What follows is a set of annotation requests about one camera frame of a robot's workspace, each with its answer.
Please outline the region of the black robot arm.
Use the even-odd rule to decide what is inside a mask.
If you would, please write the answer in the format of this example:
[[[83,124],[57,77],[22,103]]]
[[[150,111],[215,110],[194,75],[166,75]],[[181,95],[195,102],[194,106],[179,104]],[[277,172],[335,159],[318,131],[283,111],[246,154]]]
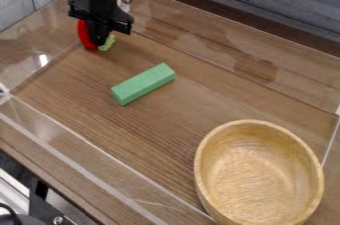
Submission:
[[[69,16],[78,20],[78,36],[87,49],[99,50],[114,31],[133,34],[135,18],[119,0],[69,0]]]

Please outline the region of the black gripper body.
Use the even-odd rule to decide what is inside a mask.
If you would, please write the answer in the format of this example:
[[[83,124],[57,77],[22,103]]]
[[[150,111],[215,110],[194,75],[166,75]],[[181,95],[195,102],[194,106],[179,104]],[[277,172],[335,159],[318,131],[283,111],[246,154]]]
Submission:
[[[133,33],[135,18],[119,7],[118,0],[69,0],[69,15],[79,20],[94,20],[101,26],[109,25],[113,31]]]

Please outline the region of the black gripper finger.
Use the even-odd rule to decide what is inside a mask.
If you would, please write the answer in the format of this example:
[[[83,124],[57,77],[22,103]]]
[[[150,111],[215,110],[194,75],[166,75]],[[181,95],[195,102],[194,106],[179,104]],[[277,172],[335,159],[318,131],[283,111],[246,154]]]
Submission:
[[[107,43],[110,35],[111,35],[111,28],[109,25],[103,24],[101,26],[102,45]]]
[[[90,32],[93,43],[101,46],[102,34],[99,33],[99,28],[98,28],[99,24],[94,20],[89,20],[87,25],[89,25],[89,32]]]

